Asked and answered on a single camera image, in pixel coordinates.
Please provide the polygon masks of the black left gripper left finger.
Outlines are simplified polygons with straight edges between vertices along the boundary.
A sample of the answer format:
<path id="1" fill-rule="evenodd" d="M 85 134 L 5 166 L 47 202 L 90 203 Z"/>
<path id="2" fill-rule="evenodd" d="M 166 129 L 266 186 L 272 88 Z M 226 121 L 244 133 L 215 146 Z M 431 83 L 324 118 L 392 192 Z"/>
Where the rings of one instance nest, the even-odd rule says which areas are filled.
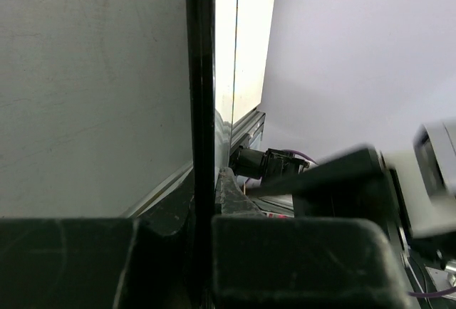
<path id="1" fill-rule="evenodd" d="M 2 219 L 3 308 L 190 308 L 194 182 L 136 218 Z"/>

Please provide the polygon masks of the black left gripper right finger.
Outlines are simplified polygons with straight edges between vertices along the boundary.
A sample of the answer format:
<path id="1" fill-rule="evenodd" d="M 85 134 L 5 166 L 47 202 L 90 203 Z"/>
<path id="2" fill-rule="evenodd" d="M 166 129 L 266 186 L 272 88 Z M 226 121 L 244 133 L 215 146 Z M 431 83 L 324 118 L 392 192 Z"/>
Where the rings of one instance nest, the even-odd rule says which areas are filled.
<path id="1" fill-rule="evenodd" d="M 218 308 L 408 308 L 398 257 L 367 219 L 269 219 L 220 172 L 212 230 Z"/>

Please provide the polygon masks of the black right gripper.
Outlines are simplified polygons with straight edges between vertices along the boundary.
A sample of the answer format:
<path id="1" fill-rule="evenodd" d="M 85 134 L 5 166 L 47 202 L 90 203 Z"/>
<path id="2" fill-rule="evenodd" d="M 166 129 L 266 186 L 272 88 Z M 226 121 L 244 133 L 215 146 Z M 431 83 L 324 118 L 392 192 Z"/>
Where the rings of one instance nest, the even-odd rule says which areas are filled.
<path id="1" fill-rule="evenodd" d="M 375 148 L 365 146 L 303 173 L 282 176 L 248 189 L 247 195 L 264 197 L 308 192 L 292 196 L 295 217 L 367 219 L 381 227 L 395 249 L 408 251 L 410 222 L 398 174 L 394 169 L 382 171 Z"/>

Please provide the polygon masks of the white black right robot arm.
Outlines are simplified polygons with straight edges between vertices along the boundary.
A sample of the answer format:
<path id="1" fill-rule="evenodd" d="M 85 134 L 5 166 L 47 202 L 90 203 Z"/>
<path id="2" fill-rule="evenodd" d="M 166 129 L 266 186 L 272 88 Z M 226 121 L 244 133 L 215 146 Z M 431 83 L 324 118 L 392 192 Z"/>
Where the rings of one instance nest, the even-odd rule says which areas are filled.
<path id="1" fill-rule="evenodd" d="M 254 197 L 289 195 L 296 217 L 366 219 L 392 243 L 408 251 L 398 176 L 381 153 L 365 145 L 311 164 L 295 152 L 240 147 L 230 166 L 239 176 L 260 181 Z"/>

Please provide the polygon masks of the aluminium table frame rail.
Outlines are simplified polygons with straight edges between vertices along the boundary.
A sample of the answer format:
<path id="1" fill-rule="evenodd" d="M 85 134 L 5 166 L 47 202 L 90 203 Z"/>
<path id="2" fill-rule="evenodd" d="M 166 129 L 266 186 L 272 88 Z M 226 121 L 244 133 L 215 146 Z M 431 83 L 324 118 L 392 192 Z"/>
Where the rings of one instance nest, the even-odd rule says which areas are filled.
<path id="1" fill-rule="evenodd" d="M 266 114 L 253 110 L 234 126 L 232 131 L 232 149 L 237 145 L 245 145 L 252 149 L 259 149 L 262 141 Z M 167 179 L 156 186 L 149 194 L 133 204 L 124 213 L 123 217 L 138 216 L 145 213 L 152 206 L 165 198 L 170 192 L 183 182 L 192 171 L 192 163 L 188 162 L 172 173 Z M 264 214 L 268 217 L 292 217 L 293 202 L 290 195 L 280 197 L 264 197 L 254 200 Z"/>

